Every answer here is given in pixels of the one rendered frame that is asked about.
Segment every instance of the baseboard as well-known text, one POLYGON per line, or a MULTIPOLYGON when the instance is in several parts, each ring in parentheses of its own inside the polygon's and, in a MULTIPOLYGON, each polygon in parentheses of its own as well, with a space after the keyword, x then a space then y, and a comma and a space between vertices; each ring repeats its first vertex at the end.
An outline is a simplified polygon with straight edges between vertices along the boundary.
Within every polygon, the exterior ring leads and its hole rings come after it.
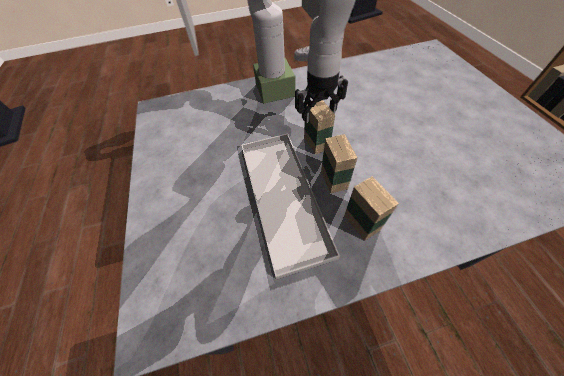
MULTIPOLYGON (((468 36, 474 42, 493 53, 498 58, 505 61, 527 77, 535 79, 542 71, 542 68, 533 64, 526 58, 502 45, 487 34, 471 26, 456 15, 440 7, 430 0, 411 0, 424 8, 449 26, 468 36)), ((276 2, 282 9, 297 8, 302 6, 302 0, 282 0, 276 2)), ((194 25, 225 21, 233 18, 246 17, 250 15, 248 7, 227 9, 224 11, 212 12, 209 14, 195 15, 194 25)), ((174 20, 159 21, 157 23, 143 24, 140 26, 126 27, 123 29, 110 30, 86 36, 73 37, 70 39, 58 40, 55 42, 41 43, 39 45, 24 46, 21 48, 7 49, 0 51, 0 65, 3 61, 25 58, 34 55, 47 54, 50 52, 62 51, 65 49, 79 48, 81 46, 94 45, 97 43, 110 42, 113 40, 125 39, 128 37, 142 36, 145 34, 158 33, 167 30, 180 29, 184 27, 182 18, 174 20)))
POLYGON ((410 0, 425 11, 430 12, 438 19, 444 21, 453 29, 458 30, 463 35, 469 37, 482 48, 487 49, 499 59, 505 61, 507 64, 520 71, 525 76, 535 79, 541 72, 542 68, 533 64, 528 59, 522 57, 517 52, 509 49, 507 46, 499 43, 497 40, 488 36, 484 32, 478 30, 476 27, 468 24, 466 21, 458 18, 456 15, 437 5, 431 0, 410 0))

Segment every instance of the wooden floor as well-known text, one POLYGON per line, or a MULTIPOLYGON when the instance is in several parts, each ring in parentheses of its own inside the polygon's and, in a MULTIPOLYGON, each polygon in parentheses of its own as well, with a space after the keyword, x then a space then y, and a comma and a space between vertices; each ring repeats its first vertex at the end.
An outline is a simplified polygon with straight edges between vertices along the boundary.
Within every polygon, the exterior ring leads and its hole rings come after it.
MULTIPOLYGON (((378 5, 344 57, 438 39, 516 101, 531 82, 409 0, 378 5)), ((284 16, 301 66, 310 19, 284 16)), ((0 375, 113 374, 137 101, 253 76, 250 17, 196 32, 197 58, 182 29, 0 67, 0 100, 26 107, 0 148, 0 375)), ((154 374, 564 375, 563 339, 560 229, 154 374)))

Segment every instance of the tray rim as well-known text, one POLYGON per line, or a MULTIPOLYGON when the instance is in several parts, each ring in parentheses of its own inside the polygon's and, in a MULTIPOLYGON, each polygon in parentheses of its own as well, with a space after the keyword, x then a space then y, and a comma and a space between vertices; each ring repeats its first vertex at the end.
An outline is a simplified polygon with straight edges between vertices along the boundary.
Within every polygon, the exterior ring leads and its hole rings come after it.
POLYGON ((327 255, 325 256, 326 258, 323 261, 308 265, 305 268, 297 268, 297 269, 284 271, 284 269, 288 268, 288 267, 284 267, 284 268, 276 271, 274 269, 274 266, 272 265, 272 260, 270 258, 270 250, 268 248, 268 243, 266 242, 264 227, 262 225, 262 218, 261 218, 260 210, 258 209, 258 203, 257 203, 258 220, 259 220, 260 226, 261 226, 260 236, 263 238, 263 241, 264 241, 264 244, 265 244, 265 247, 266 247, 266 251, 267 251, 267 255, 268 255, 268 260, 270 262, 269 263, 270 268, 271 268, 272 273, 273 273, 273 275, 276 279, 279 279, 279 278, 285 277, 285 276, 289 276, 289 275, 292 275, 292 274, 295 274, 295 273, 299 273, 301 271, 310 270, 310 269, 317 267, 319 265, 322 265, 322 264, 325 264, 325 263, 328 263, 328 262, 331 262, 331 261, 335 261, 340 256, 339 251, 337 250, 337 247, 335 246, 335 243, 333 242, 333 239, 331 239, 331 234, 329 233, 329 229, 327 228, 327 223, 325 222, 325 219, 323 218, 323 214, 321 213, 321 209, 319 208, 319 204, 317 203, 317 199, 315 198, 315 195, 313 193, 313 190, 311 189, 309 181, 307 180, 307 177, 304 173, 304 170, 303 170, 303 168, 300 164, 300 161, 298 160, 298 156, 297 156, 296 151, 294 149, 294 145, 292 144, 292 141, 287 134, 283 134, 283 135, 279 135, 279 136, 273 136, 273 137, 269 137, 269 138, 266 138, 266 139, 260 139, 260 140, 257 140, 257 141, 247 142, 247 143, 244 143, 240 146, 241 152, 242 152, 242 155, 243 155, 243 160, 244 160, 245 167, 246 167, 246 171, 247 171, 247 174, 249 176, 249 183, 251 185, 251 189, 253 189, 253 182, 252 182, 252 179, 251 179, 251 173, 249 172, 246 153, 259 150, 259 149, 261 149, 265 146, 270 146, 270 145, 275 145, 275 144, 280 144, 280 143, 284 144, 284 146, 286 147, 287 150, 290 150, 290 152, 291 152, 290 155, 294 159, 294 162, 296 163, 296 165, 298 166, 298 169, 300 171, 300 179, 302 179, 302 182, 305 182, 306 185, 307 185, 307 191, 308 191, 309 195, 311 196, 311 202, 313 204, 313 206, 312 206, 313 214, 314 214, 313 218, 317 221, 317 226, 320 229, 321 237, 323 238, 323 242, 325 244, 325 247, 327 248, 327 255))

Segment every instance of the white tray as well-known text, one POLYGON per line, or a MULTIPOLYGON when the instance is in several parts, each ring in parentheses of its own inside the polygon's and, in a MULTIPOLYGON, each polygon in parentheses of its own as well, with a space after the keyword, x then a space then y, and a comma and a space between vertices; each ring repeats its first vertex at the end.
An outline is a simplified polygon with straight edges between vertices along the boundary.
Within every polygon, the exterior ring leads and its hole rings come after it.
POLYGON ((339 258, 288 135, 242 145, 274 277, 339 258))

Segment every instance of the marble table surface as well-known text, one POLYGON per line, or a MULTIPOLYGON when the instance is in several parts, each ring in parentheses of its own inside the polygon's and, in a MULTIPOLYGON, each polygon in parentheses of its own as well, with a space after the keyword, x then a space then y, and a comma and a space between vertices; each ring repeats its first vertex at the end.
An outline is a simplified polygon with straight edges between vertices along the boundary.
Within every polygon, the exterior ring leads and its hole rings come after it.
MULTIPOLYGON (((294 69, 306 85, 306 67, 294 69)), ((439 41, 346 58, 333 135, 358 156, 332 195, 294 99, 254 79, 138 104, 115 375, 148 373, 564 226, 564 137, 439 41), (339 259, 265 267, 238 148, 287 134, 339 259), (362 241, 344 219, 374 177, 399 205, 362 241)))

